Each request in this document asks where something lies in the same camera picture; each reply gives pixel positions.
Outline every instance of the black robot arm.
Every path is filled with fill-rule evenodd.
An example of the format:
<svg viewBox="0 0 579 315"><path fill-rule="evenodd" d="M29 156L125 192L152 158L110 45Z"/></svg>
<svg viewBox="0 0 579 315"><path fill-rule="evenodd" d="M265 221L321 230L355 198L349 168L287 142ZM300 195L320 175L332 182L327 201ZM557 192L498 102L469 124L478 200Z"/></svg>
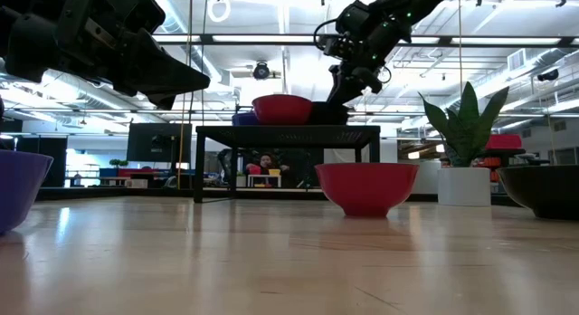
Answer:
<svg viewBox="0 0 579 315"><path fill-rule="evenodd" d="M376 0L370 5L355 1L336 20L337 38L318 48L341 59L330 68L334 86L327 102L341 105L360 95L366 87L379 93L378 79L385 58L400 42L412 41L412 26L428 16L444 0Z"/></svg>
<svg viewBox="0 0 579 315"><path fill-rule="evenodd" d="M155 0L0 0L0 57L28 81L54 69L170 110L176 94L205 89L209 78L153 39L164 21Z"/></svg>

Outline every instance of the desk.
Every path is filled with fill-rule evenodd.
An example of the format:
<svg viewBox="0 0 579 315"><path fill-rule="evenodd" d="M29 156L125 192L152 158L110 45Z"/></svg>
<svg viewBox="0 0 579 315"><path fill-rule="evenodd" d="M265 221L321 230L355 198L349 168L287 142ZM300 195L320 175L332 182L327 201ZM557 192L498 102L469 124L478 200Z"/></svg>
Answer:
<svg viewBox="0 0 579 315"><path fill-rule="evenodd" d="M210 138L232 149L232 172L237 171L239 148L349 148L362 162L362 149L370 146L370 162L380 162L379 126L198 126L195 157L194 201L203 202L205 140ZM230 180L235 198L236 181Z"/></svg>
<svg viewBox="0 0 579 315"><path fill-rule="evenodd" d="M76 177L66 177L67 180L71 181L71 187L74 186L74 181L77 179L80 179L82 181L82 179L98 179L100 180L100 184L104 186L104 184L106 183L107 186L110 186L110 181L115 181L115 186L124 186L124 182L127 181L128 179L130 179L130 177L81 177L81 178L76 178Z"/></svg>
<svg viewBox="0 0 579 315"><path fill-rule="evenodd" d="M249 187L253 187L253 179L254 178L275 178L278 180L278 188L281 188L281 176L272 176L272 175L249 175Z"/></svg>

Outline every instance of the potted plant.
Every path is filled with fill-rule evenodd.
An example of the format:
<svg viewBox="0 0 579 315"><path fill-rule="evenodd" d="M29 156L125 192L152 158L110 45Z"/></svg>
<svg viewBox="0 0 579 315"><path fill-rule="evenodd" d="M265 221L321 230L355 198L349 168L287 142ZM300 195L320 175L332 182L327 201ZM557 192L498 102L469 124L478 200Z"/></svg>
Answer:
<svg viewBox="0 0 579 315"><path fill-rule="evenodd" d="M428 103L424 97L424 111L431 125L441 133L446 155L452 167L438 173L438 200L442 205L490 205L490 171L470 167L489 141L492 125L503 108L508 89L497 92L487 108L479 114L477 94L467 82L460 97L458 112Z"/></svg>
<svg viewBox="0 0 579 315"><path fill-rule="evenodd" d="M247 177L245 176L245 174L243 174L243 172L238 171L237 172L237 186L238 187L246 187L247 186Z"/></svg>
<svg viewBox="0 0 579 315"><path fill-rule="evenodd" d="M119 170L120 160L119 159L112 159L111 161L109 161L109 165L111 165L114 168L116 168L117 170Z"/></svg>

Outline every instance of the security camera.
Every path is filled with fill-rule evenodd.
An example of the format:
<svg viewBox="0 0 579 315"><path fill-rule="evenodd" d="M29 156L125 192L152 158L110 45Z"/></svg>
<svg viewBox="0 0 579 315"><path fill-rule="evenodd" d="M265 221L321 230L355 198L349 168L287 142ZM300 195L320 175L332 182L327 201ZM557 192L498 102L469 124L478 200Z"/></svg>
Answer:
<svg viewBox="0 0 579 315"><path fill-rule="evenodd" d="M554 81L559 78L559 70L546 72L536 77L539 81Z"/></svg>
<svg viewBox="0 0 579 315"><path fill-rule="evenodd" d="M270 68L266 62L258 62L253 69L253 78L255 80L265 80L270 77Z"/></svg>

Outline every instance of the blue bowl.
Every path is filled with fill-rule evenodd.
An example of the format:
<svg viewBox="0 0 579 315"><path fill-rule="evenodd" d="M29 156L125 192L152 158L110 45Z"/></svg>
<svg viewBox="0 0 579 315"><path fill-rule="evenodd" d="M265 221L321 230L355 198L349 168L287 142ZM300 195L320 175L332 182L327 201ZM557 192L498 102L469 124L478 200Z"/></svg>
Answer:
<svg viewBox="0 0 579 315"><path fill-rule="evenodd" d="M0 150L0 234L26 219L52 161L39 154Z"/></svg>
<svg viewBox="0 0 579 315"><path fill-rule="evenodd" d="M260 121L257 119L257 116L255 116L255 113L253 111L233 115L232 122L234 126L260 125Z"/></svg>

